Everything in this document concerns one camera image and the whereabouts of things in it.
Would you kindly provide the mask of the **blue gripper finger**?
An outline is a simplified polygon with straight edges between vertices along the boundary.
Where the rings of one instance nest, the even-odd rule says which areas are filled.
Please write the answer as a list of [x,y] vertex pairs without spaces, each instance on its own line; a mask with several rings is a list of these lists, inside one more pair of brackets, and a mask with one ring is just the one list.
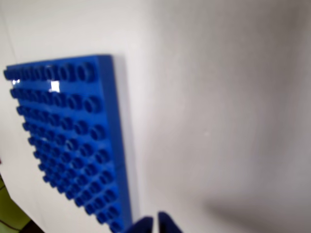
[[182,230],[166,212],[158,213],[158,222],[160,233],[182,233]]
[[152,233],[153,231],[153,218],[150,216],[143,217],[129,227],[126,233]]

